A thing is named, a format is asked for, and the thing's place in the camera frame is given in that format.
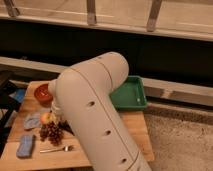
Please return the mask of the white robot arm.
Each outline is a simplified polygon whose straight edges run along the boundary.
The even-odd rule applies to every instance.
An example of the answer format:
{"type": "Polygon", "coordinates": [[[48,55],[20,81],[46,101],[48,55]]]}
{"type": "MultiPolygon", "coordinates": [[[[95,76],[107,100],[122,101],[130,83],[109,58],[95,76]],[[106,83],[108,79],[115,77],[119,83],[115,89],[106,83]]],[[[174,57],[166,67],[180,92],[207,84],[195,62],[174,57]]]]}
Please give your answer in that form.
{"type": "Polygon", "coordinates": [[[67,120],[94,171],[152,171],[109,97],[128,73],[126,59],[108,52],[49,82],[52,111],[67,120]]]}

